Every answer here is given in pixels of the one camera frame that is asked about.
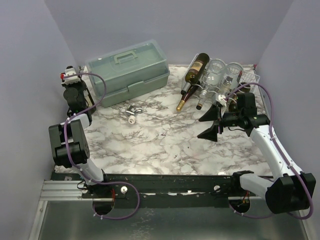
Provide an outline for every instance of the dish rack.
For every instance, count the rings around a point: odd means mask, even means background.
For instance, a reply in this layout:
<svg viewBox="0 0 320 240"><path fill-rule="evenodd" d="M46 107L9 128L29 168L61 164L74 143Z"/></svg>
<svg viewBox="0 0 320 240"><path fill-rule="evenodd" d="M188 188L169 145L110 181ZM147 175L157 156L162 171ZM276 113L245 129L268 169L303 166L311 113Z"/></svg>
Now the dish rack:
<svg viewBox="0 0 320 240"><path fill-rule="evenodd" d="M196 60L197 56L198 56L198 54L195 55L195 57L193 58L192 62L188 66L185 74L183 75L181 89L186 84L186 81L185 81L186 74L189 71L190 67L193 65L193 63ZM202 92L202 90L205 88L207 93L206 93L206 96L205 96L205 102L204 103L211 103L212 104L214 102L214 100L215 100L215 97L214 97L215 94L221 94L222 93L221 91L219 91L219 88L217 87L217 85L212 85L212 84L207 82L211 77L209 68L212 65L212 62L213 62L213 59L210 58L209 63L206 65L206 67L205 67L205 69L203 71L203 74L200 77L201 85L196 84L196 86L199 86L199 88L196 90L196 92L190 98L200 99L199 95ZM240 80L238 82L239 84L241 84L241 83L258 83L259 82L259 80L260 80L260 76L259 75L256 75L254 73L251 73L251 72L245 70L245 69L249 69L249 68L250 68L250 66L248 68L246 66L243 67L243 71L242 71ZM220 80L220 83L222 83L222 81L225 81L225 80L226 80L226 78L225 78L225 76L223 76L221 78L221 80ZM246 88L250 88L249 92L253 93L256 90L256 87L257 87L256 85L251 85L251 86L248 86ZM230 98L228 103L227 103L228 105L229 105L230 101L234 101L234 100L232 98Z"/></svg>

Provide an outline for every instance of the gray floor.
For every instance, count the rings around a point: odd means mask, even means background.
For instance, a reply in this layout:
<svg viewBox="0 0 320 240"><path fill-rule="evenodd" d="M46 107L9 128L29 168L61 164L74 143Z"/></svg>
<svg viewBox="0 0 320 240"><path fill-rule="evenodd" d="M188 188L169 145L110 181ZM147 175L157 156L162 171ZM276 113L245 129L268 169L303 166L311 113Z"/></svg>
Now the gray floor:
<svg viewBox="0 0 320 240"><path fill-rule="evenodd" d="M251 200L249 213L266 215L266 204ZM287 214L248 219L229 208L139 209L127 220L93 217L90 202L48 202L40 240L307 240L302 222ZM123 216L131 209L114 209Z"/></svg>

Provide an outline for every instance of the white marble surface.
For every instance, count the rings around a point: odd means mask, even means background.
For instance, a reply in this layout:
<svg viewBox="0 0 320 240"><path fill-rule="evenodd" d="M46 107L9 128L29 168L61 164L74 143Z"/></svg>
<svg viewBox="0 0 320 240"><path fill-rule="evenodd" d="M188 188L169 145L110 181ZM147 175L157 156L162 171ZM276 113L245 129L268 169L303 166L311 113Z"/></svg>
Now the white marble surface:
<svg viewBox="0 0 320 240"><path fill-rule="evenodd" d="M212 125L198 122L210 103L199 111L198 100L191 98L180 113L176 112L186 69L170 66L167 86L108 108L98 106L91 126L85 130L93 162L113 174L231 175L251 170L270 175L260 150L244 132L226 129L218 135L218 142L197 138ZM83 79L94 95L88 78ZM257 107L262 112L257 95ZM134 125L128 123L125 114L130 105L143 109ZM72 172L62 166L55 170Z"/></svg>

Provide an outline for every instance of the white wire rack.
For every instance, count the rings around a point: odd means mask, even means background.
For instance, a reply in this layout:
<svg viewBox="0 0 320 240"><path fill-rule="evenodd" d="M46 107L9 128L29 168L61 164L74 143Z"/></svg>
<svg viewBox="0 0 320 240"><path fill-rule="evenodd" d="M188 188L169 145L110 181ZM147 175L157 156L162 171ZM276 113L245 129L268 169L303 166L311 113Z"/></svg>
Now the white wire rack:
<svg viewBox="0 0 320 240"><path fill-rule="evenodd" d="M192 66L192 64L194 63L195 59L197 58L198 54L193 58L192 62L190 63L189 67L187 68L183 78L182 78L182 84L181 84L181 89L184 87L184 85L186 84L185 81L185 77L187 72L189 71L190 67ZM202 90L204 89L204 87L206 88L207 94L206 94L206 99L205 102L209 102L209 103L213 103L214 101L214 96L215 94L219 94L220 93L220 89L219 87L217 87L216 85L211 85L209 83L207 83L207 79L210 78L210 75L208 75L208 68L211 65L211 61L212 58L210 58L210 62L207 64L203 75L201 77L201 85L196 84L196 86L199 86L198 90L190 97L190 98L196 98L199 99L199 95L202 92ZM241 78L239 80L239 83L258 83L260 80L260 76L256 75L254 73L249 72L250 71L250 67L247 68L247 66L244 66L244 71L242 71L242 75ZM250 87L250 92L253 93L256 89L256 85L252 85Z"/></svg>

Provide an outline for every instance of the gray wall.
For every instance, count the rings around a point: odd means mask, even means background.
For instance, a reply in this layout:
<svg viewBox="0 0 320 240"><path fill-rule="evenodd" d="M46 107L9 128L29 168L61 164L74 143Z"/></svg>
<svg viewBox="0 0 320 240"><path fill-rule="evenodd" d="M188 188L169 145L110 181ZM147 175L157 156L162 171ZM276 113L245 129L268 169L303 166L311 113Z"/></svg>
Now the gray wall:
<svg viewBox="0 0 320 240"><path fill-rule="evenodd" d="M83 64L155 39L170 64L206 52L258 63L293 0L44 0L75 60Z"/></svg>
<svg viewBox="0 0 320 240"><path fill-rule="evenodd" d="M320 222L320 2L295 0L258 63L275 102L275 128L291 157L318 181L314 221Z"/></svg>
<svg viewBox="0 0 320 240"><path fill-rule="evenodd" d="M42 0L0 4L0 234L28 239L53 170L48 127L65 118L60 72L75 60Z"/></svg>

